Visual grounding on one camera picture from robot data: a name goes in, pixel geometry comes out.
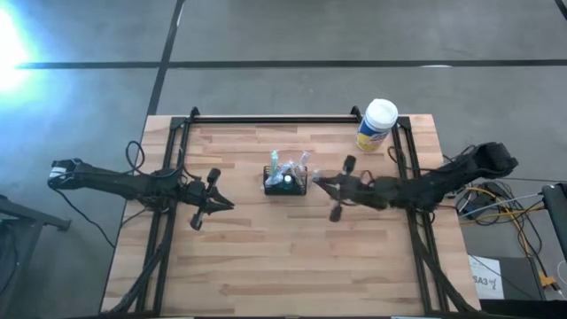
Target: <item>concrete floor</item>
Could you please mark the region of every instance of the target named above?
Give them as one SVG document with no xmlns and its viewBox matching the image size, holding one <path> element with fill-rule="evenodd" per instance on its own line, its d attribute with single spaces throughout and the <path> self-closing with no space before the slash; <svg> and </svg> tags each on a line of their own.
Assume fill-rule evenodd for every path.
<svg viewBox="0 0 567 319">
<path fill-rule="evenodd" d="M 26 55 L 3 46 L 0 63 L 160 61 L 174 7 L 175 0 L 4 1 L 0 30 L 10 31 L 10 17 L 17 36 L 4 36 L 19 43 L 8 48 L 19 44 Z M 172 60 L 567 58 L 566 32 L 552 0 L 198 0 L 183 8 Z M 95 314 L 113 251 L 46 187 L 50 163 L 79 157 L 124 169 L 157 69 L 3 73 L 0 193 L 73 219 L 67 233 L 45 229 L 13 317 Z M 446 154 L 501 141 L 520 162 L 513 176 L 567 180 L 565 83 L 567 67 L 559 66 L 169 70 L 158 114 L 194 105 L 207 114 L 345 113 L 384 97 L 402 113 L 432 113 Z M 518 195 L 544 184 L 509 183 Z M 116 238 L 123 200 L 96 191 L 68 196 Z M 533 219 L 556 276 L 563 256 L 550 220 Z M 470 253 L 523 255 L 511 225 L 463 233 Z"/>
</svg>

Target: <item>wooden table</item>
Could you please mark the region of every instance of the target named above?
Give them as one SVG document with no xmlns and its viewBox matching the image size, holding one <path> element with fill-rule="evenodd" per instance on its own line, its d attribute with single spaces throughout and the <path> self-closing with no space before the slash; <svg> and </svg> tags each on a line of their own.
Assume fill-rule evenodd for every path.
<svg viewBox="0 0 567 319">
<path fill-rule="evenodd" d="M 421 167 L 442 162 L 431 115 L 411 115 Z M 170 116 L 151 116 L 144 130 L 144 171 L 161 168 Z M 311 152 L 310 170 L 334 175 L 347 154 L 357 157 L 354 174 L 399 176 L 385 154 L 354 143 L 355 124 L 192 125 L 186 167 L 206 176 L 217 167 L 221 193 L 233 211 L 189 225 L 196 207 L 179 205 L 167 271 L 162 315 L 420 315 L 414 255 L 405 211 L 345 207 L 343 220 L 329 222 L 329 197 L 311 185 L 305 197 L 267 197 L 262 168 L 270 152 L 281 161 Z M 141 209 L 127 205 L 124 218 Z M 142 268 L 151 217 L 141 215 L 120 231 L 103 310 L 113 307 Z M 479 308 L 459 222 L 439 209 L 433 224 L 443 270 L 465 299 Z M 433 304 L 435 288 L 428 277 Z M 148 304 L 153 300 L 155 277 Z"/>
</svg>

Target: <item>yellow label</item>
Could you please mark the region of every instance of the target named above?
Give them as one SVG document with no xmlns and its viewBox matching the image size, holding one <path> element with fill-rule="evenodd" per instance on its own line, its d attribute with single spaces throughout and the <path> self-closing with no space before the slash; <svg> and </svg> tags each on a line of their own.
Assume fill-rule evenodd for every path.
<svg viewBox="0 0 567 319">
<path fill-rule="evenodd" d="M 356 135 L 356 144 L 363 151 L 375 151 L 378 149 L 379 143 L 376 143 L 376 141 L 371 141 L 370 138 L 370 136 L 359 133 Z"/>
</svg>

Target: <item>paper sign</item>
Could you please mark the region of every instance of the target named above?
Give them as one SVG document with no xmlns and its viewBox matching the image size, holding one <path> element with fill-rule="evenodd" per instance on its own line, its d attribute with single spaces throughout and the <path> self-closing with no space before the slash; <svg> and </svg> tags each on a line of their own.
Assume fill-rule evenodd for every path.
<svg viewBox="0 0 567 319">
<path fill-rule="evenodd" d="M 472 281 L 477 288 L 477 296 L 484 300 L 503 300 L 500 262 L 488 258 L 469 256 Z"/>
</svg>

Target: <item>disinfecting wipes container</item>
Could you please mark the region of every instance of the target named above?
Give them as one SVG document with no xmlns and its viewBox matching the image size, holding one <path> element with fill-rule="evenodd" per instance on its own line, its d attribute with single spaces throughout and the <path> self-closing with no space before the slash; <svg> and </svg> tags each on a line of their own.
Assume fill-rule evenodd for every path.
<svg viewBox="0 0 567 319">
<path fill-rule="evenodd" d="M 358 127 L 356 144 L 363 151 L 375 151 L 398 120 L 398 108 L 386 99 L 375 98 Z"/>
</svg>

